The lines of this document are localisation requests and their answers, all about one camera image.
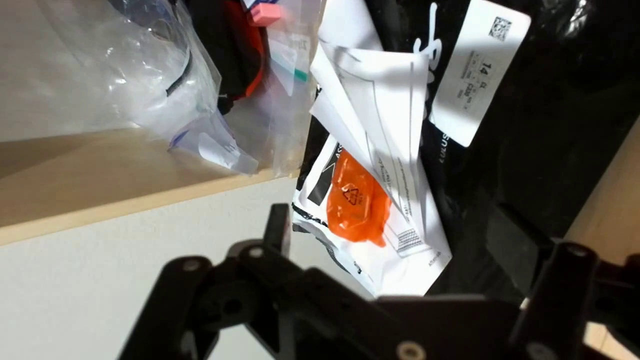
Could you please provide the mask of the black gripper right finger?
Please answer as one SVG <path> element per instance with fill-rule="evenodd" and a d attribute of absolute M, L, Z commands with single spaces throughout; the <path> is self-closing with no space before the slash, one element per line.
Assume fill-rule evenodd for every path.
<path fill-rule="evenodd" d="M 549 235 L 514 205 L 491 208 L 487 240 L 528 298 L 509 337 L 510 360 L 611 360 L 585 342 L 590 321 L 640 351 L 640 255 L 605 259 L 580 241 Z"/>

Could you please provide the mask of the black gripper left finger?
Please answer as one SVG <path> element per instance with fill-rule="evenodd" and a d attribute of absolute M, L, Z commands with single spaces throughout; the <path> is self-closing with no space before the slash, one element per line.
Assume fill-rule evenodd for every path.
<path fill-rule="evenodd" d="M 264 234 L 237 241 L 223 262 L 171 259 L 119 360 L 210 360 L 232 325 L 244 325 L 275 360 L 372 360 L 327 300 L 348 289 L 285 255 L 289 222 L 289 205 L 275 204 Z"/>

